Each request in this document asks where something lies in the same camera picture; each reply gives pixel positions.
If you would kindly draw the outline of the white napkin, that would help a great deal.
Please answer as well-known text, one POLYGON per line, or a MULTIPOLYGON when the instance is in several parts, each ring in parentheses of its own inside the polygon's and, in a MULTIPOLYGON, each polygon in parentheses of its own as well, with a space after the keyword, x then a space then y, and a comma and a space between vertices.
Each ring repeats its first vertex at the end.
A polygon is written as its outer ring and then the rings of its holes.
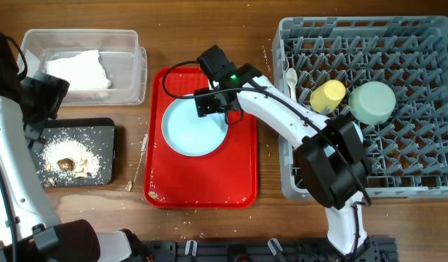
POLYGON ((106 90, 111 86, 96 49, 70 58, 51 60, 46 64, 46 73, 66 80, 70 91, 106 90))

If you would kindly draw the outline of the white plastic spoon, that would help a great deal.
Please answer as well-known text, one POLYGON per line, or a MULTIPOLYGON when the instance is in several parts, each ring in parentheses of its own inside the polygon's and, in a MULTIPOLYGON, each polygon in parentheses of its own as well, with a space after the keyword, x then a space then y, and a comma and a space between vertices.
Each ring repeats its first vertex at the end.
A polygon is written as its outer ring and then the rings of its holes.
POLYGON ((294 68, 288 68, 286 71, 287 85, 289 87, 289 95, 293 101, 297 101, 296 98, 296 86, 297 86, 297 72, 294 68))

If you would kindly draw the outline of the light blue plate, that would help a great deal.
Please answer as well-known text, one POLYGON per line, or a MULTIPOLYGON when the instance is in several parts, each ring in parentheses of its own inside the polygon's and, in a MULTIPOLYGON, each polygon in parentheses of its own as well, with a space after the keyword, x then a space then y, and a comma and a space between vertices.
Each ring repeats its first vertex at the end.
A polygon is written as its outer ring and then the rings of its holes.
POLYGON ((170 103, 161 120, 161 132, 167 145, 184 156, 204 156, 216 150, 225 140, 228 125, 224 114, 198 116, 191 99, 170 103))

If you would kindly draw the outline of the yellow plastic cup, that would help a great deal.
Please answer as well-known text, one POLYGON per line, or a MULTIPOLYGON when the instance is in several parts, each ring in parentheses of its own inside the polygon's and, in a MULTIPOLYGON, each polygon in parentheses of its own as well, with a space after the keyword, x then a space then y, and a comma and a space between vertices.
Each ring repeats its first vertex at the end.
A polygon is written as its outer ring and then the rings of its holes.
POLYGON ((329 80, 316 88, 310 96, 310 104, 314 111, 322 113, 326 108, 332 113, 346 95, 345 85, 338 80, 329 80))

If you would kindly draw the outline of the green plastic bowl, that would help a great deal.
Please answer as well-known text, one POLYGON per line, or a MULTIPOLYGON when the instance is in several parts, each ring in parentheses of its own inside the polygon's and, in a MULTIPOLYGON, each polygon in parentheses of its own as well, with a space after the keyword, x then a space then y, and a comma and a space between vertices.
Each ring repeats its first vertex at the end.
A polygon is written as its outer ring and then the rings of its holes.
POLYGON ((387 121, 396 105, 392 89, 382 82, 367 82, 349 95, 348 105, 355 119, 368 125, 387 121))

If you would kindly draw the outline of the light blue bowl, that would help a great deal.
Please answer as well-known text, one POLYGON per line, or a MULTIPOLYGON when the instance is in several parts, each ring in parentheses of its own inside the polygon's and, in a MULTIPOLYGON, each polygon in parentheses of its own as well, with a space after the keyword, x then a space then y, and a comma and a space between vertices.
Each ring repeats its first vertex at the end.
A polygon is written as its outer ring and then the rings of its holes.
POLYGON ((361 141, 361 143, 363 143, 364 142, 364 136, 363 136, 363 133, 361 131, 360 126, 357 123, 355 123, 355 122, 351 122, 351 123, 355 127, 355 130, 356 130, 356 133, 357 133, 357 135, 359 137, 359 140, 361 141))

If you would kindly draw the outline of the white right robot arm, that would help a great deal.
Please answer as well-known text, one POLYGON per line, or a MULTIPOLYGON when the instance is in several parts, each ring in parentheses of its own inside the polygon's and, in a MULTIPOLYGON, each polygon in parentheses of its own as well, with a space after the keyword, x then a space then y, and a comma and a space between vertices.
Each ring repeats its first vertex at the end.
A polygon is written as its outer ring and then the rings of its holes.
POLYGON ((340 257, 357 259, 367 240, 361 209, 371 204, 366 178, 372 171, 357 125, 346 116, 330 119, 303 107, 253 65, 237 67, 217 45, 195 62, 209 81, 194 93, 198 115, 248 113, 290 142, 304 186, 326 210, 327 239, 340 257))

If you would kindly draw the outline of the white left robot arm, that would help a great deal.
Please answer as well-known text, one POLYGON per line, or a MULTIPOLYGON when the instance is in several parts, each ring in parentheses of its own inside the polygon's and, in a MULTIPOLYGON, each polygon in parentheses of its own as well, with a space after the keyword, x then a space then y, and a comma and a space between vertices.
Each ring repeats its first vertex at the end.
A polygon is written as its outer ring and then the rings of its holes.
POLYGON ((56 119, 69 83, 19 69, 15 40, 0 32, 0 261, 150 261, 128 229, 97 233, 80 219, 62 223, 39 182, 29 149, 56 119))

